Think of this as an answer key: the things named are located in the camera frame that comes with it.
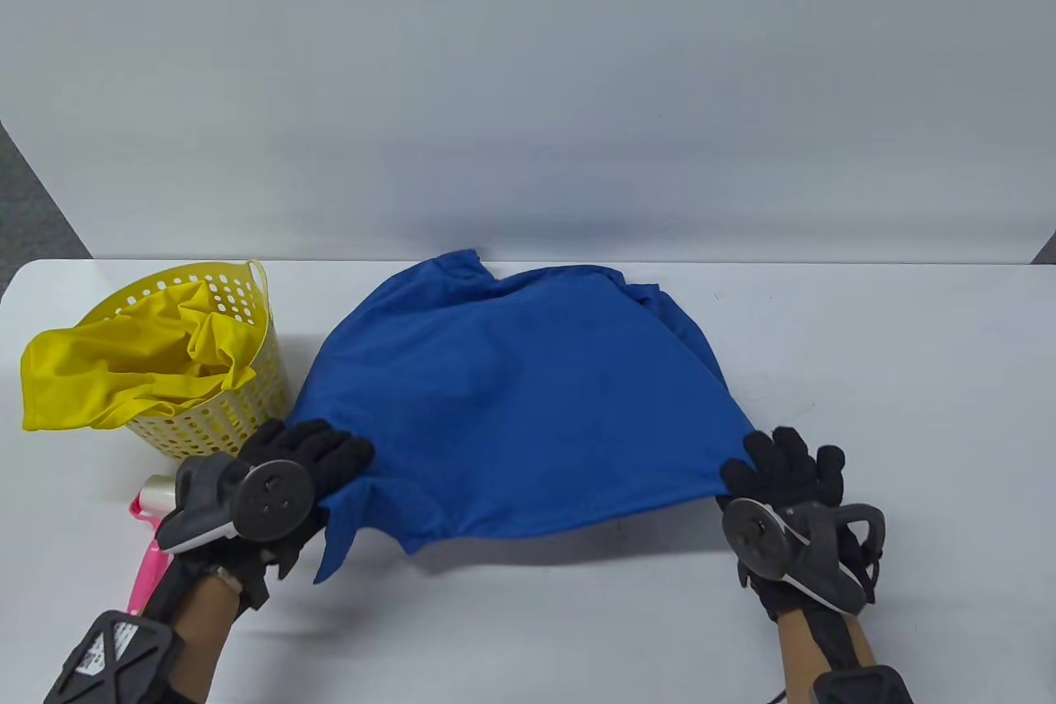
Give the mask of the person's right hand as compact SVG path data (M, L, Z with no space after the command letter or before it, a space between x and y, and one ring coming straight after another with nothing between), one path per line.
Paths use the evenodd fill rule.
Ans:
M811 452L795 429L750 433L747 459L720 469L716 501L740 586L768 617L822 608L855 617L875 603L885 526L867 505L845 505L844 451Z

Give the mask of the person's left hand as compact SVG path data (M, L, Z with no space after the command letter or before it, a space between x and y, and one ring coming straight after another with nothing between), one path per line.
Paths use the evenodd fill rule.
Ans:
M285 579L307 543L327 526L322 501L365 473L373 444L327 421L261 425L237 455L189 456L175 474L175 507L155 538L168 569L145 617L174 622L197 583L233 581L238 610L260 609L266 572Z

